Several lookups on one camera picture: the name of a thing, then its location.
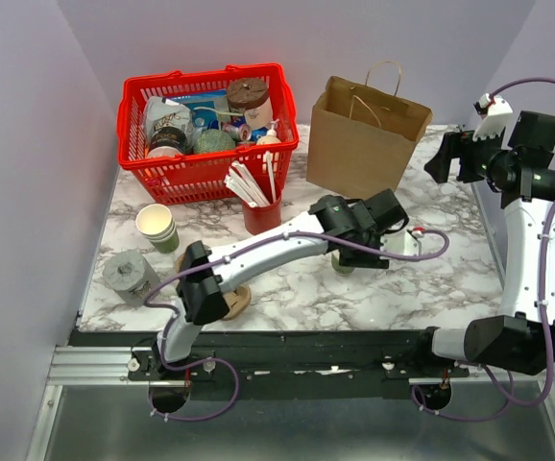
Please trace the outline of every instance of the paper bag handle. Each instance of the paper bag handle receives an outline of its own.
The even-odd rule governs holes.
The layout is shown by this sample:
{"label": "paper bag handle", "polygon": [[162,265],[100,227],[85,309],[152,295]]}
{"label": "paper bag handle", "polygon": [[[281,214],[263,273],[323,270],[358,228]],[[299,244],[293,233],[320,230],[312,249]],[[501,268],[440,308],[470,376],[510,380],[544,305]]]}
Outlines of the paper bag handle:
{"label": "paper bag handle", "polygon": [[352,102],[350,103],[350,114],[348,115],[348,118],[352,118],[352,109],[354,109],[354,100],[355,99],[358,100],[359,103],[361,103],[363,106],[365,106],[367,108],[367,110],[372,113],[372,115],[374,116],[375,121],[377,122],[377,127],[381,129],[382,124],[380,123],[380,119],[377,118],[377,115],[375,115],[375,112],[372,110],[372,108],[370,108],[367,104],[365,104],[365,102],[361,98],[359,98],[356,95],[352,96]]}
{"label": "paper bag handle", "polygon": [[401,70],[401,64],[399,64],[397,61],[380,61],[375,63],[372,67],[370,67],[370,70],[367,71],[367,77],[365,77],[365,86],[368,86],[367,82],[370,79],[370,75],[372,74],[372,71],[382,64],[394,64],[397,66],[397,69],[399,70],[399,78],[397,80],[397,86],[395,87],[395,93],[393,93],[393,96],[397,96],[397,92],[399,91],[399,85],[401,85],[401,76],[403,75],[403,71]]}

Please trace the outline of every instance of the green ball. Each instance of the green ball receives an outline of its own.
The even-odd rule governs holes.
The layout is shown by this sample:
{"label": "green ball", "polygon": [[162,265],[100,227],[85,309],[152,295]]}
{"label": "green ball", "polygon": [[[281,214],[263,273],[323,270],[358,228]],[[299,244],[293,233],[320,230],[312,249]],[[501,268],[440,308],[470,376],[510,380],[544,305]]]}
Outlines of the green ball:
{"label": "green ball", "polygon": [[207,154],[209,152],[232,151],[235,141],[228,133],[220,130],[205,130],[194,143],[194,154]]}

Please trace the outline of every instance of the white marble surface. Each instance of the white marble surface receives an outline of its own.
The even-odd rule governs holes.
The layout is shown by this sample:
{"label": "white marble surface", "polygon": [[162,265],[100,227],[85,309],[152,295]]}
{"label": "white marble surface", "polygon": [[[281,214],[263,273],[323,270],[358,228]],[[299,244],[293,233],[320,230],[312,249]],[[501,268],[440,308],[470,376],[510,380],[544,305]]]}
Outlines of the white marble surface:
{"label": "white marble surface", "polygon": [[[305,180],[309,127],[299,125],[299,130],[301,143],[283,192],[283,221],[327,193]],[[422,170],[445,130],[428,128],[397,191],[411,226],[448,233],[445,255],[420,263],[392,261],[386,271],[356,269],[347,277],[333,271],[328,255],[295,261],[251,281],[253,302],[241,316],[205,329],[451,328],[493,315],[501,288],[471,188],[456,183],[454,175],[452,182],[438,185]],[[152,202],[132,174],[120,171],[84,301],[82,331],[159,330],[169,316],[166,309],[127,306],[104,285],[101,273],[112,255],[139,250],[164,279],[174,274],[174,261],[189,243],[203,239],[209,246],[224,245],[250,236],[237,200],[172,206],[181,245],[175,253],[162,255],[134,226],[136,213]],[[425,252],[439,246],[433,236],[422,241]],[[174,292],[168,290],[163,299],[174,301]]]}

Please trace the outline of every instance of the red cup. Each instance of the red cup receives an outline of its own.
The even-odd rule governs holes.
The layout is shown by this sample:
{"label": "red cup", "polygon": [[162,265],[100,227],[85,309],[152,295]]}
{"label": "red cup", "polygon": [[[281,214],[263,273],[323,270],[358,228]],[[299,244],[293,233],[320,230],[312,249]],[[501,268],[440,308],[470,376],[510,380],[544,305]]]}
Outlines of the red cup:
{"label": "red cup", "polygon": [[[258,186],[271,202],[271,185],[269,178],[254,178],[258,182]],[[241,201],[243,207],[243,221],[246,229],[252,235],[258,235],[264,231],[276,228],[281,224],[281,190],[276,187],[276,201],[269,206],[257,206],[252,208],[244,200]]]}

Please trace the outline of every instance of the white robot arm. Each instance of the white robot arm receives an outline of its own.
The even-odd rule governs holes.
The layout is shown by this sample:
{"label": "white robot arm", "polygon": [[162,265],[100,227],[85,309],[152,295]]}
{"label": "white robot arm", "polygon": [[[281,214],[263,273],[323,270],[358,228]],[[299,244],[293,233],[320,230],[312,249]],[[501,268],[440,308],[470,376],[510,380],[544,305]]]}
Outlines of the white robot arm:
{"label": "white robot arm", "polygon": [[[544,219],[555,200],[555,171],[548,169],[555,145],[555,117],[524,111],[501,147],[512,119],[500,96],[483,95],[475,105],[483,120],[474,132],[447,133],[438,154],[425,165],[436,182],[446,182],[450,161],[460,159],[461,182],[487,181],[501,193],[508,234],[506,278],[498,315],[467,328],[438,329],[437,356],[495,365],[534,375],[545,367],[540,311],[536,305]],[[555,333],[555,215],[546,259],[546,312]]]}
{"label": "white robot arm", "polygon": [[[157,341],[164,348],[165,360],[174,362],[186,358],[203,325],[215,322],[229,312],[224,294],[283,264],[339,250],[341,265],[388,267],[385,258],[340,248],[338,244],[314,235],[344,238],[359,245],[382,247],[390,253],[416,256],[420,244],[413,244],[418,238],[415,231],[387,232],[398,223],[405,228],[407,222],[407,214],[393,192],[387,189],[365,201],[325,196],[309,211],[291,221],[241,242],[211,249],[202,242],[193,243],[186,249],[182,270],[201,264],[216,264],[199,275],[181,279],[178,293],[183,300],[185,316],[165,328]],[[289,237],[293,232],[307,232],[309,235]]]}

